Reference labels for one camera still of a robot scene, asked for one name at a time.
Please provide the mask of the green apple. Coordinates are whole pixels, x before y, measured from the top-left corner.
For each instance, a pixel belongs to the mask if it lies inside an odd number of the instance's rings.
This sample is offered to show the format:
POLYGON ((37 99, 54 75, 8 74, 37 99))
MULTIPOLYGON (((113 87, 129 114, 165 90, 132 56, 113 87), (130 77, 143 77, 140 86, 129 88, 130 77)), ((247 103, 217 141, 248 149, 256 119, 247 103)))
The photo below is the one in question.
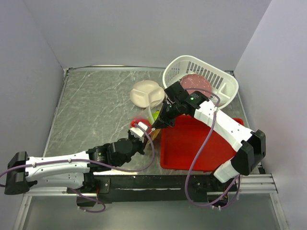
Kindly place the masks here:
POLYGON ((152 114, 149 116, 149 122, 150 122, 151 124, 153 124, 153 123, 157 120, 159 114, 160 114, 160 111, 155 111, 154 113, 152 113, 152 114))

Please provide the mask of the clear dotted zip top bag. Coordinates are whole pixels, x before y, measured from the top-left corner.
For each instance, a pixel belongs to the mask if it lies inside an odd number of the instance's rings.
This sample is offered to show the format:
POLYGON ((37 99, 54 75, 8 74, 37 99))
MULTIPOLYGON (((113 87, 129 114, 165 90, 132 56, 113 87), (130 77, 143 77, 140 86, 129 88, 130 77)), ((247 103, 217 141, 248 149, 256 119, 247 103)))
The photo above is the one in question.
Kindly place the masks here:
POLYGON ((142 142, 146 138, 146 135, 138 127, 135 127, 136 124, 144 129, 152 140, 158 136, 160 129, 153 128, 153 124, 160 114, 162 105, 162 101, 153 101, 132 118, 129 131, 134 137, 139 138, 142 142))

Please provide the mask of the red bell pepper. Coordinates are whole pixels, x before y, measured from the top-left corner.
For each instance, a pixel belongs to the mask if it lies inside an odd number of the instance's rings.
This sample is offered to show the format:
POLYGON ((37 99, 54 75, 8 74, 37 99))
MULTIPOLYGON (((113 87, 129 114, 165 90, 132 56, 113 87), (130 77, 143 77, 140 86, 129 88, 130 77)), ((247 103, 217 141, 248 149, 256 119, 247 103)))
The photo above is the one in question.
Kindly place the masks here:
POLYGON ((146 117, 142 117, 142 116, 136 116, 134 118, 132 118, 131 123, 130 123, 130 127, 134 127, 135 124, 138 124, 139 122, 142 122, 143 124, 145 124, 148 127, 147 132, 150 133, 152 130, 152 125, 150 124, 149 120, 146 117))

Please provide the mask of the yellow banana bunch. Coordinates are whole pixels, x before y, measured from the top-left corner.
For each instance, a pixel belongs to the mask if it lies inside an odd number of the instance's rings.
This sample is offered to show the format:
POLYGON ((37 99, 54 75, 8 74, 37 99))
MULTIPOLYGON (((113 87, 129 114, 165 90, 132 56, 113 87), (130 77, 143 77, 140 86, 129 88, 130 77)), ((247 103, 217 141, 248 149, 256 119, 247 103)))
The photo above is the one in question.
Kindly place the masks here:
POLYGON ((157 138, 157 136, 159 135, 161 129, 155 129, 152 130, 149 134, 150 139, 152 140, 152 142, 157 138))

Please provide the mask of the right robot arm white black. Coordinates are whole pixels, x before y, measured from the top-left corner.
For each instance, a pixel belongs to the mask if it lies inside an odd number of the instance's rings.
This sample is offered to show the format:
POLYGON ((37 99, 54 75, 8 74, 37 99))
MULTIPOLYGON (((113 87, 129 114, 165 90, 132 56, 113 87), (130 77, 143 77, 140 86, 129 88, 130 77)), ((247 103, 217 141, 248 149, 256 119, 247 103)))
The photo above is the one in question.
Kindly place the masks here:
POLYGON ((238 175, 249 175, 266 155, 266 136, 261 130, 252 131, 217 108, 200 90, 188 93, 180 82, 165 89, 171 103, 164 102, 153 127, 173 127, 180 115, 189 115, 211 127, 236 152, 234 157, 217 167, 210 186, 221 191, 227 181, 238 175))

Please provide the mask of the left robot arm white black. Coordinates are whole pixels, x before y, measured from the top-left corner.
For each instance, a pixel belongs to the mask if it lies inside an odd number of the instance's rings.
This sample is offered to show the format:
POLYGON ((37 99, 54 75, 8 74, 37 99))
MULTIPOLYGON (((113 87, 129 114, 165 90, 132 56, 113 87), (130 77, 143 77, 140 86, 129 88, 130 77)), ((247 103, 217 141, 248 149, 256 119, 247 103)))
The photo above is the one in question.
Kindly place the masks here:
POLYGON ((128 138, 96 146, 79 153, 58 157, 30 157, 27 152, 16 153, 4 172, 6 195, 19 195, 40 187, 67 187, 88 193, 95 187, 93 174, 120 170, 135 153, 144 154, 146 137, 129 133, 128 138))

